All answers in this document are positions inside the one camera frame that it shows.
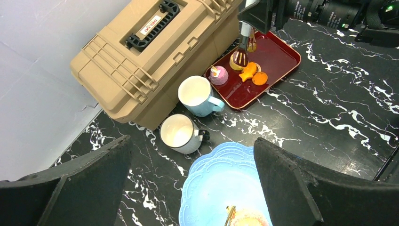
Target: red tray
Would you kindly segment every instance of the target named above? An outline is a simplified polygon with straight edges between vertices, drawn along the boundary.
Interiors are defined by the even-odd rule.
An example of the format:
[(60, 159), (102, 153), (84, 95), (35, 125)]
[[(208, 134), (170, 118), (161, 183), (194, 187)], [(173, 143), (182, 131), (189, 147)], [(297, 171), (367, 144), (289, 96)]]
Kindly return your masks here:
[[(251, 79), (242, 82), (239, 77), (241, 71), (235, 71), (229, 65), (230, 56), (236, 48), (213, 64), (214, 66), (223, 66), (229, 74), (225, 84), (212, 84), (212, 86), (225, 102), (234, 109), (242, 109), (250, 104), (268, 88), (298, 67), (301, 62), (301, 55), (273, 33), (262, 34), (257, 32), (255, 37), (257, 49), (254, 53), (248, 52), (248, 57), (250, 62), (258, 63), (262, 71), (269, 76), (266, 84), (257, 86)], [(204, 77), (208, 80), (209, 73), (210, 68), (204, 74)]]

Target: mug rim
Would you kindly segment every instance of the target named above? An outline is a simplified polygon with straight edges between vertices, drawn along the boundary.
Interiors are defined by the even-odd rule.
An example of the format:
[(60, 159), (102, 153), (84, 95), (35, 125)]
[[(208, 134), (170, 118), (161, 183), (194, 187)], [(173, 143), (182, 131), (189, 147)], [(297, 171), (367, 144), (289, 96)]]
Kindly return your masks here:
[(199, 79), (201, 79), (201, 80), (203, 80), (203, 81), (206, 81), (207, 87), (209, 88), (209, 94), (210, 94), (210, 95), (212, 94), (212, 87), (211, 87), (211, 84), (210, 84), (210, 82), (208, 81), (208, 79), (206, 79), (206, 78), (204, 78), (204, 77), (202, 77), (202, 76), (199, 76), (199, 75), (193, 75), (193, 76), (190, 76), (190, 77), (186, 78), (185, 80), (182, 81), (182, 83), (180, 83), (179, 88), (177, 89), (177, 98), (179, 99), (180, 102), (182, 102), (183, 105), (190, 106), (190, 107), (199, 106), (199, 105), (201, 105), (202, 103), (204, 103), (204, 102), (206, 101), (206, 100), (204, 100), (202, 103), (200, 103), (200, 104), (198, 104), (198, 105), (194, 105), (194, 106), (191, 106), (191, 105), (188, 105), (188, 104), (186, 104), (186, 103), (183, 103), (182, 98), (181, 98), (181, 97), (183, 96), (183, 95), (181, 94), (181, 92), (182, 92), (181, 87), (182, 87), (182, 85), (183, 85), (185, 82), (188, 82), (188, 80), (194, 79), (194, 78), (199, 78)]
[[(162, 126), (163, 126), (163, 124), (166, 122), (166, 120), (168, 120), (169, 118), (171, 118), (172, 116), (175, 116), (175, 115), (178, 115), (178, 116), (181, 115), (181, 116), (186, 117), (187, 119), (190, 120), (191, 126), (192, 126), (192, 131), (191, 131), (191, 137), (190, 137), (190, 139), (188, 139), (188, 141), (187, 141), (185, 144), (183, 144), (183, 145), (181, 145), (181, 146), (178, 146), (178, 147), (173, 147), (173, 146), (168, 145), (168, 144), (165, 142), (165, 140), (162, 138)], [(160, 126), (160, 138), (161, 138), (161, 141), (162, 141), (164, 144), (166, 144), (166, 146), (168, 146), (168, 147), (170, 147), (170, 148), (181, 148), (181, 147), (185, 146), (186, 144), (188, 144), (188, 143), (190, 142), (190, 140), (192, 140), (192, 138), (194, 137), (194, 131), (195, 131), (194, 122), (193, 122), (187, 115), (185, 115), (185, 114), (173, 114), (173, 115), (167, 117), (167, 118), (162, 122), (162, 124), (161, 124), (161, 126)]]

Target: marble surface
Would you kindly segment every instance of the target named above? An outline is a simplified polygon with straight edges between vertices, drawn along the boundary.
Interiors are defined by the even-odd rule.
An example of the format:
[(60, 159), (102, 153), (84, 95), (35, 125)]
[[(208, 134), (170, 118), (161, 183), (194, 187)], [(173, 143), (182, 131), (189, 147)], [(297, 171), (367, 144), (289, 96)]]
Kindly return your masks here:
[(172, 112), (210, 132), (198, 152), (179, 154), (162, 143), (159, 130), (120, 124), (101, 113), (56, 165), (130, 135), (136, 150), (117, 226), (178, 225), (191, 163), (227, 141), (252, 146), (264, 137), (328, 168), (373, 179), (398, 145), (399, 50), (355, 43), (356, 34), (290, 20), (277, 35), (302, 55), (296, 72), (244, 111), (227, 108), (196, 118), (178, 104)]

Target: mug handle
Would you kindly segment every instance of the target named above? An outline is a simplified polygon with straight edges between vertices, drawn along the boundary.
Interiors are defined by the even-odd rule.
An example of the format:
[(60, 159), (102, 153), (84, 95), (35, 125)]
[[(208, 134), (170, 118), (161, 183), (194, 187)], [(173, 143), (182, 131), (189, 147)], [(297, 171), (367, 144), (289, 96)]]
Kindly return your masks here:
[(201, 141), (208, 141), (211, 139), (211, 134), (209, 131), (204, 129), (198, 130), (198, 136), (201, 136)]
[(209, 102), (213, 103), (215, 106), (212, 108), (212, 111), (214, 112), (221, 112), (224, 109), (224, 102), (214, 98), (214, 97), (209, 97)]

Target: green light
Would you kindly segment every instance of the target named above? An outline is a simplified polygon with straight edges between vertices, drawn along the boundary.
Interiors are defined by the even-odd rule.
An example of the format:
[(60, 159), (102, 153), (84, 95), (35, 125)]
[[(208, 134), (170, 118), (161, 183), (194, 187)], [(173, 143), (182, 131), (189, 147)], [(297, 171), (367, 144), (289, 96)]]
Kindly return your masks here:
[(391, 10), (393, 10), (393, 6), (388, 6), (387, 9), (385, 10), (385, 12), (389, 12)]

